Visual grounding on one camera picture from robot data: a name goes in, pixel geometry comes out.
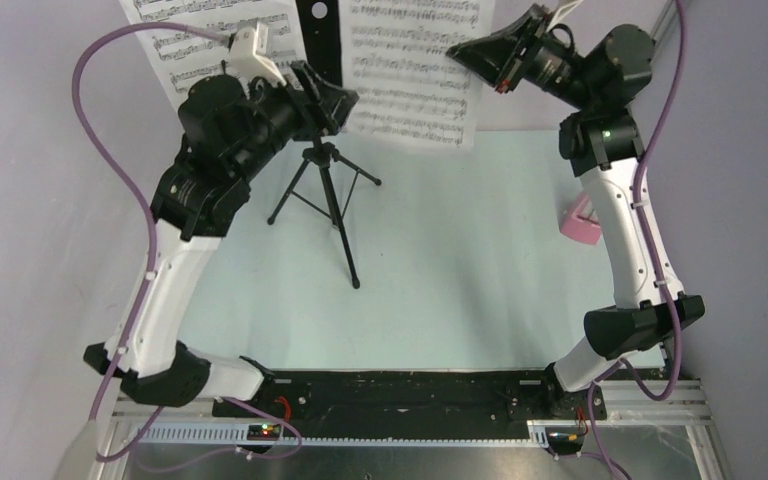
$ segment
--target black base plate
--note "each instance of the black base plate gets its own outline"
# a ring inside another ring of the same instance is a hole
[[[499,440],[528,438],[527,420],[575,420],[580,403],[552,416],[543,405],[542,370],[471,373],[410,371],[273,371],[251,405],[284,416],[306,437],[407,440]],[[597,420],[606,411],[597,389]],[[215,417],[250,417],[215,402]]]

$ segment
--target red wire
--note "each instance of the red wire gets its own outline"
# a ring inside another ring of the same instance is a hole
[[[287,399],[284,398],[284,396],[282,395],[275,399],[275,403],[280,403],[284,405],[284,421],[289,422],[290,416],[293,415],[293,409],[290,408],[290,402],[288,402]]]
[[[590,426],[587,425],[587,416],[584,414],[584,409],[578,407],[578,428],[581,428],[581,424],[584,424],[584,435],[590,433]]]

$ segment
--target musical notes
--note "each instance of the musical notes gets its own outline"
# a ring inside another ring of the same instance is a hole
[[[385,28],[385,27],[363,27],[352,26],[351,30],[352,42],[370,42],[377,41],[382,42],[384,40],[378,39],[399,39],[399,40],[413,40],[415,42],[425,42],[430,47],[450,47],[452,45],[472,40],[473,37],[464,35],[459,32],[439,32],[435,30],[426,30],[423,26],[418,28]],[[355,45],[358,47],[381,47],[386,45]]]
[[[269,26],[269,56],[284,72],[305,58],[298,10],[293,0],[119,0],[131,23],[165,21],[186,23],[214,32],[234,33],[262,22]],[[228,49],[219,42],[185,32],[150,30],[137,33],[169,101],[176,109],[193,84],[223,73]],[[240,77],[240,72],[226,69]]]
[[[137,13],[141,21],[163,22],[163,21],[169,20],[170,18],[176,15],[181,15],[185,13],[203,12],[206,10],[215,10],[217,8],[227,8],[227,7],[232,7],[234,5],[237,5],[239,3],[251,3],[251,2],[257,2],[260,0],[196,0],[196,1],[190,1],[190,2],[185,1],[183,5],[175,5],[173,7],[161,8],[159,10],[155,10],[151,12],[143,12],[143,9],[141,7],[145,5],[150,5],[152,3],[156,3],[157,1],[158,0],[134,2],[137,8]]]
[[[409,7],[433,8],[435,10],[458,10],[464,12],[477,12],[481,9],[478,2],[457,0],[352,0],[352,3],[356,5],[384,5],[387,7],[400,7],[405,5]]]
[[[464,144],[466,129],[463,125],[423,120],[399,115],[360,111],[352,114],[361,133],[389,134],[436,144],[460,147]]]
[[[267,17],[255,17],[252,19],[245,19],[240,20],[238,22],[215,22],[215,23],[207,23],[205,24],[204,28],[206,30],[212,30],[214,32],[227,32],[227,33],[233,33],[238,31],[239,29],[243,28],[247,25],[255,25],[257,22],[265,23],[269,26],[269,34],[274,37],[280,37],[283,35],[289,35],[292,31],[290,27],[289,19],[287,18],[286,14],[281,15],[270,15]],[[163,33],[162,30],[159,30],[158,33],[152,34],[154,37],[154,49],[157,50],[158,53],[160,53],[160,49],[163,47],[168,47],[170,45],[175,45],[176,43],[181,43],[187,40],[190,40],[193,38],[192,34],[189,33],[174,33],[172,35],[168,35],[166,33]]]
[[[389,8],[372,6],[351,6],[351,13],[368,15],[372,18],[382,17],[392,20],[427,20],[434,22],[451,22],[456,25],[469,24],[472,28],[478,23],[478,12],[460,14],[423,8]]]
[[[489,33],[493,3],[340,2],[343,84],[360,95],[347,130],[422,148],[470,148],[480,82],[445,53]]]

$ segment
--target light blue table surface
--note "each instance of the light blue table surface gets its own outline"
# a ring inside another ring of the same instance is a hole
[[[557,132],[481,132],[472,152],[445,155],[333,141],[384,182],[359,178],[345,215],[360,290],[320,213],[290,198],[266,224],[308,146],[291,144],[207,265],[188,345],[269,368],[543,368],[583,336],[585,312],[614,303],[603,242],[558,231],[581,189]],[[354,172],[331,171],[342,201]],[[297,191],[325,208],[315,166]],[[663,365],[657,349],[633,361]]]

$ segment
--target cable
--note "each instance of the cable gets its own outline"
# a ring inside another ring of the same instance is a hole
[[[95,55],[96,52],[101,50],[102,47],[108,43],[116,40],[117,38],[130,35],[142,30],[177,30],[180,32],[190,33],[199,37],[207,38],[218,42],[230,42],[228,36],[214,33],[208,30],[202,30],[200,28],[190,27],[189,25],[182,25],[180,23],[171,22],[149,22],[138,25],[128,25],[104,35],[95,42],[93,42],[81,57],[78,59],[78,63],[75,65],[75,70],[72,72],[72,105],[75,108],[75,114],[78,116],[78,121],[81,122],[81,126],[84,127],[87,137],[93,145],[95,145],[98,153],[104,158],[104,161],[110,165],[110,168],[116,172],[116,175],[125,183],[131,194],[137,199],[137,203],[140,205],[140,209],[145,216],[146,225],[148,226],[148,260],[146,262],[146,277],[140,283],[140,288],[137,290],[137,296],[134,299],[134,303],[131,306],[131,311],[128,313],[128,319],[125,321],[125,325],[122,327],[122,335],[119,337],[119,343],[116,345],[116,352],[113,354],[113,358],[110,361],[110,365],[107,368],[107,372],[102,378],[101,385],[96,392],[95,399],[93,400],[92,408],[90,409],[89,420],[95,420],[98,417],[98,410],[101,408],[101,401],[104,398],[104,393],[107,391],[107,387],[110,385],[110,380],[113,378],[113,373],[116,371],[116,367],[119,365],[119,360],[122,357],[122,351],[128,343],[128,338],[131,335],[131,330],[134,328],[134,322],[136,322],[137,314],[145,301],[146,293],[148,292],[148,286],[151,283],[151,276],[155,273],[154,268],[157,264],[157,231],[154,227],[154,217],[151,214],[151,208],[148,201],[134,180],[125,172],[122,166],[119,165],[116,160],[107,151],[107,148],[101,143],[95,130],[87,120],[87,115],[84,113],[84,106],[81,103],[81,77],[84,74],[84,68],[87,66],[90,58]]]
[[[567,46],[567,49],[571,52],[575,52],[575,37],[572,34],[572,29],[568,26],[564,25],[563,23],[559,23],[552,27],[551,30],[549,30],[549,33],[555,36],[555,38],[558,38],[557,35],[555,35],[555,30],[561,30],[562,32],[566,33],[569,37],[570,44]]]
[[[284,405],[284,421],[289,422],[290,417],[293,416],[293,409],[290,407],[290,402],[287,401],[284,396],[280,396],[275,399],[275,403],[280,403],[281,405]]]
[[[199,463],[202,460],[206,460],[208,458],[215,457],[216,455],[222,455],[222,454],[225,454],[225,453],[243,453],[243,452],[246,453],[246,458],[262,458],[264,460],[280,460],[280,459],[287,458],[287,457],[290,457],[292,455],[295,455],[302,448],[302,446],[304,445],[304,440],[302,438],[302,434],[299,433],[299,431],[296,430],[295,427],[293,427],[289,423],[285,422],[284,420],[278,419],[278,418],[273,417],[272,415],[270,415],[270,414],[268,414],[268,413],[266,413],[264,411],[258,410],[257,408],[252,407],[251,405],[243,402],[242,400],[237,400],[236,398],[230,398],[230,397],[225,397],[224,400],[227,401],[227,402],[233,403],[234,405],[236,405],[236,406],[238,406],[238,407],[240,407],[240,408],[242,408],[244,410],[247,410],[247,411],[257,415],[258,417],[265,418],[265,419],[267,419],[269,421],[272,421],[272,422],[274,422],[276,424],[281,425],[283,428],[285,428],[285,429],[289,430],[290,432],[292,432],[293,435],[296,437],[296,439],[298,439],[298,441],[296,442],[296,445],[293,447],[292,450],[289,450],[289,451],[284,452],[284,453],[276,454],[276,455],[268,455],[268,454],[263,454],[263,453],[256,453],[256,452],[252,452],[252,451],[246,450],[243,447],[239,447],[239,446],[235,446],[235,447],[221,447],[221,448],[217,448],[215,450],[211,450],[211,451],[209,451],[207,453],[203,453],[203,454],[199,455],[198,457],[192,458],[190,460],[187,460],[186,462],[183,462],[183,463],[180,463],[178,465],[171,466],[171,467],[152,467],[152,466],[144,464],[142,462],[142,460],[140,460],[139,456],[137,456],[136,460],[135,460],[137,466],[140,469],[142,469],[142,470],[144,470],[146,472],[149,472],[149,473],[154,473],[154,474],[172,473],[172,472],[177,472],[179,470],[183,470],[183,469],[188,468],[188,467],[190,467],[192,465],[195,465],[196,463]]]
[[[682,74],[684,73],[684,59],[685,59],[685,52],[686,52],[686,46],[687,46],[687,12],[685,11],[684,4],[681,0],[673,0],[676,7],[676,12],[678,13],[678,20],[679,20],[679,47],[678,47],[678,61],[676,63],[676,70],[675,74],[673,75],[673,81],[672,85],[670,86],[670,92],[667,95],[667,100],[664,103],[664,108],[661,110],[661,115],[658,118],[658,123],[655,125],[655,130],[652,133],[652,138],[649,140],[649,145],[646,148],[646,151],[643,152],[643,157],[640,159],[640,163],[637,165],[637,169],[634,172],[634,184],[632,188],[632,199],[635,204],[639,205],[641,204],[641,201],[643,199],[643,179],[646,177],[646,170],[649,168],[649,161],[652,158],[652,151],[655,148],[655,145],[658,142],[658,139],[661,136],[661,131],[664,128],[664,125],[666,124],[667,116],[669,116],[670,110],[672,109],[673,103],[675,102],[676,92],[678,91],[679,83],[681,82]],[[666,400],[667,398],[672,395],[673,391],[675,390],[676,385],[678,384],[678,378],[679,374],[681,373],[681,362],[682,362],[682,333],[681,333],[681,320],[679,319],[678,310],[676,310],[675,302],[673,301],[672,294],[670,293],[669,286],[666,282],[666,277],[664,275],[664,266],[661,263],[661,256],[658,254],[658,249],[655,246],[655,238],[652,234],[652,227],[649,224],[649,219],[646,217],[646,211],[645,208],[639,207],[634,209],[637,212],[637,218],[640,221],[640,228],[643,232],[643,238],[646,242],[646,248],[649,251],[649,256],[652,258],[652,265],[655,270],[655,280],[658,285],[658,289],[660,290],[661,297],[666,301],[667,308],[670,311],[670,319],[672,320],[672,326],[673,326],[673,332],[674,332],[674,338],[675,338],[675,344],[674,344],[674,361],[673,361],[673,368],[670,371],[670,378],[667,381],[667,386],[664,388],[664,391],[660,394],[654,394],[651,390],[649,390],[646,385],[643,383],[643,379],[640,378],[640,375],[637,373],[637,371],[634,369],[634,366],[626,359],[620,359],[620,361],[616,364],[614,364],[613,367],[608,369],[607,372],[603,373],[599,378],[597,378],[591,385],[590,388],[587,391],[587,409],[590,414],[590,424],[592,426],[591,430],[593,431],[593,437],[596,439],[596,444],[599,447],[599,452],[602,455],[602,461],[608,465],[608,468],[611,469],[611,474],[616,478],[621,478],[619,476],[619,471],[615,467],[615,463],[611,460],[611,458],[608,456],[608,452],[605,451],[604,446],[602,445],[602,441],[599,438],[599,432],[596,427],[596,416],[593,415],[593,393],[596,390],[596,384],[598,382],[601,382],[605,378],[609,377],[611,374],[616,372],[620,365],[624,365],[628,370],[631,372],[631,375],[634,378],[634,381],[637,382],[637,385],[640,387],[640,389],[643,391],[643,393],[651,398],[654,401],[662,401]]]
[[[584,433],[581,434],[582,437],[586,437],[588,433],[590,433],[590,426],[587,425],[587,416],[584,414],[584,409],[581,407],[578,407],[578,428],[581,429],[581,425],[584,425]]]

